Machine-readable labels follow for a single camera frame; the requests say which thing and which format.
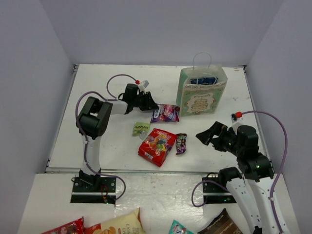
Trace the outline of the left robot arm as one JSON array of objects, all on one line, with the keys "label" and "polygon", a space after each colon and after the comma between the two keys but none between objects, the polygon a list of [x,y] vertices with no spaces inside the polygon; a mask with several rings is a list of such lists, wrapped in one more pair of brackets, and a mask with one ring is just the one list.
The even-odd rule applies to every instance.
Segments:
[{"label": "left robot arm", "polygon": [[145,91],[148,81],[127,84],[122,98],[108,100],[96,91],[84,93],[75,108],[76,126],[83,137],[83,166],[79,179],[88,190],[94,192],[101,187],[99,148],[111,115],[127,115],[134,108],[151,111],[158,108],[151,93]]}]

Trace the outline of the red snack bag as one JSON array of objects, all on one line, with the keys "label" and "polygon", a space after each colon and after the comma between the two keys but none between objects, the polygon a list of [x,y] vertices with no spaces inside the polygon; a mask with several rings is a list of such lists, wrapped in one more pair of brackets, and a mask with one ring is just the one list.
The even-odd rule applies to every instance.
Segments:
[{"label": "red snack bag", "polygon": [[43,232],[42,234],[83,234],[84,233],[84,218],[81,217],[72,222],[66,223],[57,228]]}]

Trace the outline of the purple foxs candy bag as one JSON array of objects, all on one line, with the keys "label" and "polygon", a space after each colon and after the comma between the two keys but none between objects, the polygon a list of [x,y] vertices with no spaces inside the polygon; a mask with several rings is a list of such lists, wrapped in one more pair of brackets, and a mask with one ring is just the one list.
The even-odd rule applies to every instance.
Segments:
[{"label": "purple foxs candy bag", "polygon": [[179,122],[179,110],[176,105],[159,104],[158,108],[153,110],[150,123]]}]

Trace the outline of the brown m&m packet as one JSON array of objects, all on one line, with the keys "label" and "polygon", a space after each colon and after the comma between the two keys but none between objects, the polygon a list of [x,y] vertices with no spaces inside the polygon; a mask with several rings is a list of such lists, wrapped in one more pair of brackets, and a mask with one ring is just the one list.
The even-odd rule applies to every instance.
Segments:
[{"label": "brown m&m packet", "polygon": [[187,134],[179,133],[176,136],[177,136],[175,141],[176,155],[181,155],[186,152]]}]

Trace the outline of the cream cassava chips bag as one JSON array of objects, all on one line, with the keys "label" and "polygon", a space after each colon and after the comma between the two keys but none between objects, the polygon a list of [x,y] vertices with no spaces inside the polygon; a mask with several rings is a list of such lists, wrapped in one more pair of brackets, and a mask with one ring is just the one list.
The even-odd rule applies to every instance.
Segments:
[{"label": "cream cassava chips bag", "polygon": [[145,234],[140,220],[140,208],[129,214],[84,228],[85,234]]}]

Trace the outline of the decorated paper bag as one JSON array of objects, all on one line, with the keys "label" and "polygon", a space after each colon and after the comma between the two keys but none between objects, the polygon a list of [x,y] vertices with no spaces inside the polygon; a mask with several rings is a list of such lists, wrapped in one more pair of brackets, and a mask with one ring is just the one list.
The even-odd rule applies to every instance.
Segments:
[{"label": "decorated paper bag", "polygon": [[[208,52],[209,62],[205,66],[192,66],[181,69],[176,104],[180,108],[179,116],[195,116],[200,114],[213,114],[222,98],[228,77],[222,65],[212,65],[212,57]],[[218,81],[213,85],[190,84],[192,78],[217,77]]]}]

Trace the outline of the dark brown snack bag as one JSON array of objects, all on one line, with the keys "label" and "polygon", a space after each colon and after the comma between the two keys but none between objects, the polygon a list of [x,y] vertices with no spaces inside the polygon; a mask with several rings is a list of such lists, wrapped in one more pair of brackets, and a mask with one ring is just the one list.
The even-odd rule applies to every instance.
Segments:
[{"label": "dark brown snack bag", "polygon": [[241,234],[242,231],[230,218],[227,210],[224,208],[222,212],[215,217],[211,223],[203,228],[198,234]]}]

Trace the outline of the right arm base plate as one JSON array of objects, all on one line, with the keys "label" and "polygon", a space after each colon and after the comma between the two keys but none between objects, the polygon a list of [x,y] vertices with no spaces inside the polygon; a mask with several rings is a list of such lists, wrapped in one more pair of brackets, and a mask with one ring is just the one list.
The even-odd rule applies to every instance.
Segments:
[{"label": "right arm base plate", "polygon": [[[225,185],[221,183],[219,173],[208,173],[206,177],[202,178],[202,181],[213,181],[225,188]],[[203,201],[206,204],[234,204],[236,200],[231,193],[227,190],[219,187],[217,184],[205,182],[202,185],[203,188]]]}]

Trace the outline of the red fruit candy bag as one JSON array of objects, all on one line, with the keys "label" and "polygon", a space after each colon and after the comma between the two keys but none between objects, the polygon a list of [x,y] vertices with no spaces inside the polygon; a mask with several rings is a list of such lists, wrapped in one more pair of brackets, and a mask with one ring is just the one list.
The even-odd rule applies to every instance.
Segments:
[{"label": "red fruit candy bag", "polygon": [[176,141],[177,135],[154,128],[138,149],[138,155],[161,167]]}]

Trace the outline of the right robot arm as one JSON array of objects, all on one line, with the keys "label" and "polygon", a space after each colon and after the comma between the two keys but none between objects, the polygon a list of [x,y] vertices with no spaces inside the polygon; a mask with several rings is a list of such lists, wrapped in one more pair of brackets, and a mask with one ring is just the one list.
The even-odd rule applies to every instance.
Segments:
[{"label": "right robot arm", "polygon": [[256,129],[239,121],[231,127],[216,121],[196,138],[236,156],[238,166],[220,170],[216,185],[234,197],[251,233],[290,233],[274,190],[278,177],[269,159],[259,151]]}]

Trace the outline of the teal snack packet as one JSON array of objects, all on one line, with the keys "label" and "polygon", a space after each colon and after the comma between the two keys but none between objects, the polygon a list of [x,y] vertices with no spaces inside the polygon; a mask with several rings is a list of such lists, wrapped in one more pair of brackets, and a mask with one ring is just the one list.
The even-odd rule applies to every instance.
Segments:
[{"label": "teal snack packet", "polygon": [[176,220],[173,220],[168,234],[193,234],[189,229]]}]

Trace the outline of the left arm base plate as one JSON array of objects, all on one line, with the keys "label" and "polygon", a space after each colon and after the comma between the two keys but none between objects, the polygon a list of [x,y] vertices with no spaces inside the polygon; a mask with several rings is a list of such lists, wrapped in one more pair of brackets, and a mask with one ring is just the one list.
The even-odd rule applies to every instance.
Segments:
[{"label": "left arm base plate", "polygon": [[101,177],[95,185],[72,178],[73,188],[70,203],[116,204],[116,178]]}]

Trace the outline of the small green candy packet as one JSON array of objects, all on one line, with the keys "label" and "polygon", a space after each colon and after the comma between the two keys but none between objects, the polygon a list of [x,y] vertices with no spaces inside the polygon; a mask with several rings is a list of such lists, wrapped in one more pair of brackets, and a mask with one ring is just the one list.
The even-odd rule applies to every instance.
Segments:
[{"label": "small green candy packet", "polygon": [[150,130],[150,124],[136,121],[133,126],[132,136],[144,140]]}]

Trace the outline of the blue kettle chips bag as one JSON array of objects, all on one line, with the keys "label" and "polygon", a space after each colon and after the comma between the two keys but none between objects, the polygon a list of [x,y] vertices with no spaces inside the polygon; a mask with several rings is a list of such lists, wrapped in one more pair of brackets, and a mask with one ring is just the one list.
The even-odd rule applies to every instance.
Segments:
[{"label": "blue kettle chips bag", "polygon": [[190,84],[196,85],[213,85],[218,81],[217,77],[202,77],[202,78],[192,78],[190,79]]}]

